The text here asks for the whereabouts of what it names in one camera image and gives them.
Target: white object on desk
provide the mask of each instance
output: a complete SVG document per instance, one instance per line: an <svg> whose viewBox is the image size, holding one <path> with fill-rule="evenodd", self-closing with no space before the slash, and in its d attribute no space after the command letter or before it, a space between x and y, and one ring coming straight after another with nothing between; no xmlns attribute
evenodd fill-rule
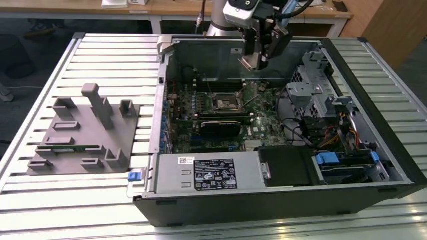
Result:
<svg viewBox="0 0 427 240"><path fill-rule="evenodd" d="M128 0L129 4L145 5L148 0Z"/></svg>
<svg viewBox="0 0 427 240"><path fill-rule="evenodd" d="M128 7L127 0L101 0L103 9L124 9Z"/></svg>

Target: barcode sticker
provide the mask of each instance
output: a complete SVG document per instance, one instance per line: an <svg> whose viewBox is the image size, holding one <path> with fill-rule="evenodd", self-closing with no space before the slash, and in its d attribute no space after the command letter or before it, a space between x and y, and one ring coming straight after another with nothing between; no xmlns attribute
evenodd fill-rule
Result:
<svg viewBox="0 0 427 240"><path fill-rule="evenodd" d="M179 156L177 157L177 164L193 164L195 157L193 156Z"/></svg>

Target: red cable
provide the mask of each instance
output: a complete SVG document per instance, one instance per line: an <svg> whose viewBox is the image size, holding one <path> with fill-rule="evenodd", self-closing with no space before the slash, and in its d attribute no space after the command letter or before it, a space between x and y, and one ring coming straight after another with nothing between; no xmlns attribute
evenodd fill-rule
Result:
<svg viewBox="0 0 427 240"><path fill-rule="evenodd" d="M335 128L334 126L330 126L330 127L326 129L326 132L324 132L324 140L327 140L330 130L334 129L334 128Z"/></svg>

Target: motherboard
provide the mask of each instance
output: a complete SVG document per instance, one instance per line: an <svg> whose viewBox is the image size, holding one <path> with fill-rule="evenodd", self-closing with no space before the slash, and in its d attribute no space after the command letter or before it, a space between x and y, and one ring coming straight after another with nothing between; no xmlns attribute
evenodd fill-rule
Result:
<svg viewBox="0 0 427 240"><path fill-rule="evenodd" d="M268 82L172 82L167 91L173 154L250 152L287 144L275 109L280 89Z"/></svg>

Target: floor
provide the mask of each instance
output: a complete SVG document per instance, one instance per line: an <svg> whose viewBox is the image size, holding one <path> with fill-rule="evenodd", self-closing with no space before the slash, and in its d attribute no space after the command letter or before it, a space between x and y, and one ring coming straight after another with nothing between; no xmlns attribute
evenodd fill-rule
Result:
<svg viewBox="0 0 427 240"><path fill-rule="evenodd" d="M15 35L20 38L28 55L35 62L36 72L21 79L9 79L0 73L0 82L15 95L13 102L4 103L0 101L0 141L12 141L16 132L24 122L27 114L45 85L56 64L61 58L68 46L73 33L151 33L149 23L125 20L67 20L65 29L57 29L55 34L41 37L37 40L23 38L24 33L29 30L31 24L25 19L0 19L0 35ZM193 23L185 22L184 27L180 23L180 31L189 34L193 31ZM173 22L167 22L163 32L177 34ZM427 104L427 41L419 44L418 49L407 58L406 63L398 70L398 74L420 98ZM0 157L8 149L8 145L0 143Z"/></svg>

